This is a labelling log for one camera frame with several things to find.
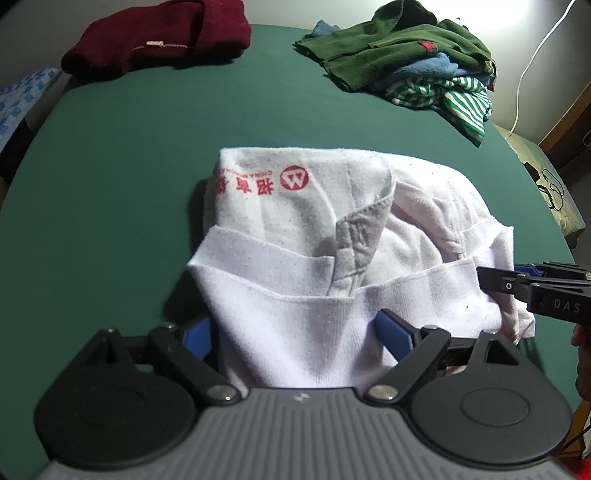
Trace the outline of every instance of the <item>human hand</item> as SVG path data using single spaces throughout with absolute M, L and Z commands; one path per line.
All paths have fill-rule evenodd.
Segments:
M 591 401 L 591 327 L 575 325 L 570 343 L 579 347 L 577 392 L 583 400 Z

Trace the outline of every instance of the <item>green striped shirt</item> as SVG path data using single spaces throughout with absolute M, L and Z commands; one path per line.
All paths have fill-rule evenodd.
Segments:
M 395 105 L 431 107 L 458 127 L 472 143 L 484 139 L 484 122 L 491 116 L 486 87 L 474 77 L 412 77 L 397 80 L 384 96 Z

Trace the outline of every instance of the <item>round black disc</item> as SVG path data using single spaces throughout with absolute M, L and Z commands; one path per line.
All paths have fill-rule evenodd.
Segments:
M 50 456 L 88 470 L 153 460 L 179 444 L 194 420 L 193 399 L 180 385 L 108 365 L 55 383 L 35 411 L 35 428 Z
M 539 372 L 513 365 L 468 370 L 426 384 L 411 403 L 425 437 L 455 459 L 489 466 L 545 457 L 570 427 L 570 409 Z

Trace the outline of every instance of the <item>green table surface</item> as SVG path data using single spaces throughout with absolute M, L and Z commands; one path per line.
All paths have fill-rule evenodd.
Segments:
M 146 69 L 66 93 L 0 212 L 0 470 L 47 461 L 33 429 L 44 390 L 102 327 L 140 335 L 200 309 L 184 267 L 202 235 L 205 179 L 222 147 L 364 148 L 460 170 L 515 226 L 515 260 L 572 261 L 536 186 L 489 122 L 475 148 L 433 111 L 345 93 L 255 25 L 231 64 Z M 539 318 L 528 350 L 572 406 L 572 326 Z

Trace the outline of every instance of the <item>gray ribbed plate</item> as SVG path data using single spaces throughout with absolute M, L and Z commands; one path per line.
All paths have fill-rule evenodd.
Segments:
M 172 452 L 118 472 L 52 463 L 37 480 L 562 480 L 548 460 L 515 471 L 468 468 L 428 450 L 402 415 L 361 403 L 350 389 L 253 389 L 208 408 Z

